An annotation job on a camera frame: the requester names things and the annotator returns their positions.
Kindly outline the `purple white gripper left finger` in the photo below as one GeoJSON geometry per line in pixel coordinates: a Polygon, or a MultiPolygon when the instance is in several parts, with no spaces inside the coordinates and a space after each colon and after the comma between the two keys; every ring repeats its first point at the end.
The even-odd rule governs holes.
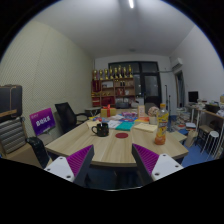
{"type": "Polygon", "coordinates": [[[89,145],[68,157],[59,156],[45,168],[45,171],[83,186],[93,156],[94,146],[89,145]]]}

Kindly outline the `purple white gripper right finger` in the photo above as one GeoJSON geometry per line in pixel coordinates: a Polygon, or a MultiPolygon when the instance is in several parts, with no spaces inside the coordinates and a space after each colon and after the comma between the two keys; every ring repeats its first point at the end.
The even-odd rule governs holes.
{"type": "Polygon", "coordinates": [[[140,178],[144,185],[182,169],[182,166],[168,154],[158,155],[137,144],[132,144],[132,155],[137,163],[140,178]]]}

